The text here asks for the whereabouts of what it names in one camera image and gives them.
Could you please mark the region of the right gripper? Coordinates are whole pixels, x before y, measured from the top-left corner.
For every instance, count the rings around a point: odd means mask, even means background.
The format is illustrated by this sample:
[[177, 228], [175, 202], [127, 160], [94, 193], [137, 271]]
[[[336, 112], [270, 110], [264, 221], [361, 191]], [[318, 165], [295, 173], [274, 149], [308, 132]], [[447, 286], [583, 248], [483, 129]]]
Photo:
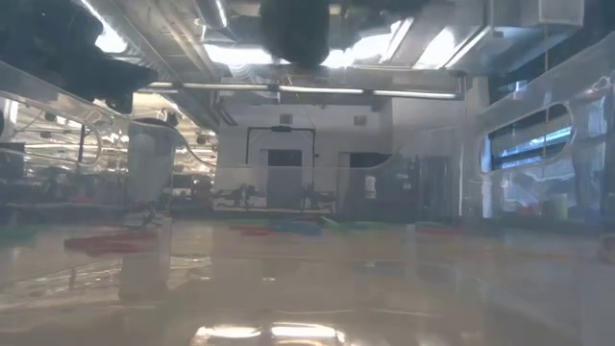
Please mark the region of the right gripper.
[[262, 46], [297, 66], [318, 66], [330, 53], [329, 0], [260, 0]]

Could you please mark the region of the clear plastic bin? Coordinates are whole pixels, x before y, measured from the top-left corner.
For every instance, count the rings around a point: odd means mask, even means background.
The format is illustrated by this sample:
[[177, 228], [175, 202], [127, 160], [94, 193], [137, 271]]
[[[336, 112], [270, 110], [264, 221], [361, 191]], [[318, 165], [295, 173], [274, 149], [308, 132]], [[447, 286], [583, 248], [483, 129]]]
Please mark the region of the clear plastic bin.
[[[9, 94], [50, 87], [0, 78], [0, 227], [37, 230], [0, 245], [0, 346], [615, 346], [615, 33], [565, 62], [548, 53], [498, 101], [465, 78], [461, 99], [377, 111], [234, 104], [237, 124], [215, 132], [172, 111], [59, 115]], [[214, 210], [221, 130], [283, 113], [316, 130], [335, 211]], [[557, 193], [567, 220], [542, 214]], [[230, 230], [278, 220], [322, 234]], [[127, 231], [157, 233], [156, 248], [63, 247]]]

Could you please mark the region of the grey door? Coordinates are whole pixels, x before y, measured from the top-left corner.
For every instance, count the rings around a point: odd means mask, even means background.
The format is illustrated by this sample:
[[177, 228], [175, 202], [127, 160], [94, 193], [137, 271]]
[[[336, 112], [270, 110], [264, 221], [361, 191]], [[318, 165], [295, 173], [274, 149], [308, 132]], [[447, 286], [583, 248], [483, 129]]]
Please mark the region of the grey door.
[[298, 210], [303, 193], [302, 151], [269, 150], [267, 163], [267, 207]]

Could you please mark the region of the red rubber band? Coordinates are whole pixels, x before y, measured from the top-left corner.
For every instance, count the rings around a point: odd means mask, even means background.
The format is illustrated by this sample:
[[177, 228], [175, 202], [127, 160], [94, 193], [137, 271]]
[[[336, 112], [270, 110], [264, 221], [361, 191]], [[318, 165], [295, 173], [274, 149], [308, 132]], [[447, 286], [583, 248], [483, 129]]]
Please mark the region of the red rubber band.
[[265, 236], [271, 234], [271, 230], [267, 226], [239, 225], [231, 226], [230, 230], [239, 232], [241, 235], [244, 236]]
[[155, 232], [127, 231], [69, 238], [63, 242], [63, 247], [67, 251], [91, 257], [130, 255], [153, 251], [158, 238]]

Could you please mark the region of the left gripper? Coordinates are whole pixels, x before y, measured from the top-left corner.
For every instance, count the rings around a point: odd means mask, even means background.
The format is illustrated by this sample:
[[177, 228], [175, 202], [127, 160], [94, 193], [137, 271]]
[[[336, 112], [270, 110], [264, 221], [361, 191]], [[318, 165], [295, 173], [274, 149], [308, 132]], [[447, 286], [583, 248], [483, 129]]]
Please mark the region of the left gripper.
[[158, 78], [155, 69], [116, 60], [102, 52], [66, 58], [66, 90], [90, 102], [102, 100], [122, 114], [133, 111], [134, 93]]

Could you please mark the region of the background robot workstation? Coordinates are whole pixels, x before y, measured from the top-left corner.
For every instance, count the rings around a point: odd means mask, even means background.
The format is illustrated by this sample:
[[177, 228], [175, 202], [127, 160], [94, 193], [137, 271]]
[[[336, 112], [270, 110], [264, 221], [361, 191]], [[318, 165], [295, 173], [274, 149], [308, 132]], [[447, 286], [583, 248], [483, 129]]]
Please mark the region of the background robot workstation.
[[[298, 210], [267, 207], [268, 151], [301, 150], [303, 193]], [[320, 190], [318, 178], [330, 174], [317, 165], [316, 130], [287, 125], [226, 128], [218, 137], [212, 207], [216, 211], [332, 214], [336, 196]]]

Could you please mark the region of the silver ventilation duct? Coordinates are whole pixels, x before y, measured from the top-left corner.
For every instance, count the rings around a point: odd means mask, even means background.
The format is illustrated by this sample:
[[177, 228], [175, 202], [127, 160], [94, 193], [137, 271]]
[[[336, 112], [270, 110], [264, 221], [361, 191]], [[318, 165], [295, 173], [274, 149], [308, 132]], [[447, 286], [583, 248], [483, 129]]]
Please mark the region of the silver ventilation duct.
[[511, 72], [583, 26], [586, 0], [482, 0], [479, 27], [444, 67], [469, 75]]

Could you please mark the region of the yellow-green container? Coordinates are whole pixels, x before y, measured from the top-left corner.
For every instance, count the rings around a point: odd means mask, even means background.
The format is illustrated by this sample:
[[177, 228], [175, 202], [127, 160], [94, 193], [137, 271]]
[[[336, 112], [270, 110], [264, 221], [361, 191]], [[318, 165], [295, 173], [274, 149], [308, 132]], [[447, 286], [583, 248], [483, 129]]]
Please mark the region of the yellow-green container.
[[548, 197], [542, 205], [542, 214], [557, 221], [568, 219], [568, 195], [557, 193]]

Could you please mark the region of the long ceiling light tube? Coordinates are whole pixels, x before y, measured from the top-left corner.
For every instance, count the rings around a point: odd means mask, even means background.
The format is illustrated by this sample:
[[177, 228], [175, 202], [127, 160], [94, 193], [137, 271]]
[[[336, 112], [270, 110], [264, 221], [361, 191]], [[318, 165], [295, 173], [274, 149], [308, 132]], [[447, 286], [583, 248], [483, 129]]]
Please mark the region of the long ceiling light tube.
[[305, 93], [305, 94], [341, 94], [341, 95], [367, 95], [378, 97], [416, 98], [433, 100], [457, 100], [462, 93], [433, 92], [418, 90], [390, 90], [390, 89], [360, 89], [348, 87], [321, 87], [321, 86], [287, 86], [287, 85], [251, 85], [251, 84], [218, 84], [218, 83], [179, 83], [155, 82], [141, 89], [154, 92], [176, 92], [180, 89], [216, 90], [216, 91], [258, 91], [278, 93]]

